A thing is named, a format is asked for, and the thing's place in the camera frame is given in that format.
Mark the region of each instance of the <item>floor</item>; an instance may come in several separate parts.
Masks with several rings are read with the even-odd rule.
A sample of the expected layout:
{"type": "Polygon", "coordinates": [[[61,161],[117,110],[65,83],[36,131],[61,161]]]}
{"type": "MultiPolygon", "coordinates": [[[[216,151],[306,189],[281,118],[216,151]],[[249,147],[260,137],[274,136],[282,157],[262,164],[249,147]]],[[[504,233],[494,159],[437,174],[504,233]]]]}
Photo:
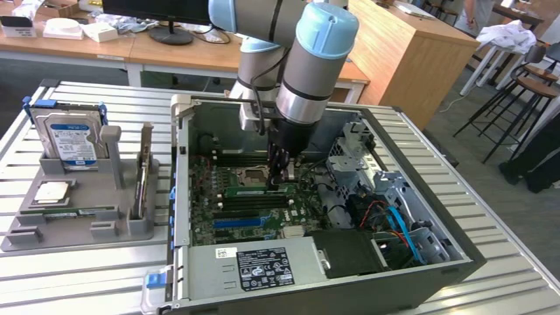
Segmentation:
{"type": "MultiPolygon", "coordinates": [[[[114,69],[64,66],[40,62],[0,60],[0,135],[8,129],[21,108],[21,98],[32,95],[42,78],[64,81],[125,85],[126,73],[114,69]]],[[[466,81],[469,72],[461,74],[452,91],[446,95],[441,108],[458,98],[458,91],[466,81]]],[[[178,88],[202,90],[206,80],[200,77],[178,75],[178,88]]],[[[212,82],[206,91],[220,92],[229,89],[232,80],[212,82]]],[[[516,233],[529,250],[544,263],[552,274],[560,278],[560,191],[548,189],[540,194],[530,193],[522,183],[510,186],[497,171],[497,164],[509,157],[509,151],[501,148],[482,165],[480,162],[492,148],[492,143],[476,137],[473,128],[465,129],[457,138],[452,137],[457,127],[469,115],[484,104],[494,90],[474,89],[469,96],[458,101],[444,113],[436,113],[426,129],[442,147],[458,161],[458,172],[474,188],[482,199],[498,214],[505,224],[516,233]]]]}

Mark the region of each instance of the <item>blue latch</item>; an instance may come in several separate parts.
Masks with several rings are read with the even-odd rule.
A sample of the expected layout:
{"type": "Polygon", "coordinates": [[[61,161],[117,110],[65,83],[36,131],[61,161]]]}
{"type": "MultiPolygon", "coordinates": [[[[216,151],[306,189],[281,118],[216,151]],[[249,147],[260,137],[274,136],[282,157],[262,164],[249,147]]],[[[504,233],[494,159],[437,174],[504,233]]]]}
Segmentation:
{"type": "Polygon", "coordinates": [[[161,274],[149,274],[148,275],[148,283],[146,288],[148,289],[156,289],[158,287],[165,287],[165,281],[166,281],[166,273],[161,274]]]}
{"type": "Polygon", "coordinates": [[[54,108],[56,100],[36,100],[33,106],[40,108],[54,108]]]}
{"type": "Polygon", "coordinates": [[[173,186],[172,191],[169,192],[169,200],[174,200],[174,188],[176,186],[173,186]]]}
{"type": "Polygon", "coordinates": [[[24,109],[24,111],[25,111],[26,115],[29,116],[29,119],[32,120],[32,123],[34,123],[34,122],[33,122],[33,117],[32,117],[32,112],[30,112],[30,110],[29,110],[29,102],[32,101],[32,97],[30,97],[30,96],[25,96],[25,97],[24,97],[24,99],[22,99],[21,101],[22,101],[22,103],[24,103],[24,105],[22,105],[22,109],[24,109]]]}
{"type": "Polygon", "coordinates": [[[101,116],[101,125],[108,125],[106,106],[105,106],[105,103],[102,102],[98,102],[98,115],[101,116]]]}

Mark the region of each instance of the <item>motherboard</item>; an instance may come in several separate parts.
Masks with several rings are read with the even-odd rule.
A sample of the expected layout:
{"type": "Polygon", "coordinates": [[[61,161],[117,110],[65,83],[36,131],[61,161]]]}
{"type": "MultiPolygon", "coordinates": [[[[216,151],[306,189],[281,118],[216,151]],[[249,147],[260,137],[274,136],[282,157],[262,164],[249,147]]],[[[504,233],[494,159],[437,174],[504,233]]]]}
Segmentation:
{"type": "Polygon", "coordinates": [[[218,158],[194,156],[189,172],[194,246],[301,237],[329,227],[317,187],[293,181],[266,190],[265,165],[224,166],[218,158]]]}

